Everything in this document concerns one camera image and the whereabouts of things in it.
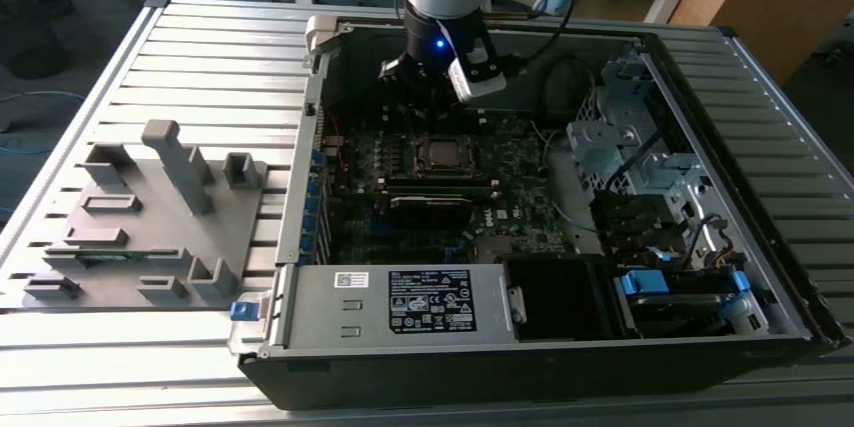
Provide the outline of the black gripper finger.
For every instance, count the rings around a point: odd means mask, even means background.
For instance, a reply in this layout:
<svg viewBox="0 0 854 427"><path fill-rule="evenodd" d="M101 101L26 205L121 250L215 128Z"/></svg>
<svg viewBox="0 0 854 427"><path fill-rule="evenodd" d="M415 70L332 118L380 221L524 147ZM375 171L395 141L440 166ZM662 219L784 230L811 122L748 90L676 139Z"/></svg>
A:
<svg viewBox="0 0 854 427"><path fill-rule="evenodd" d="M435 120L447 117L457 104L452 90L427 89L408 94L405 111L419 120Z"/></svg>

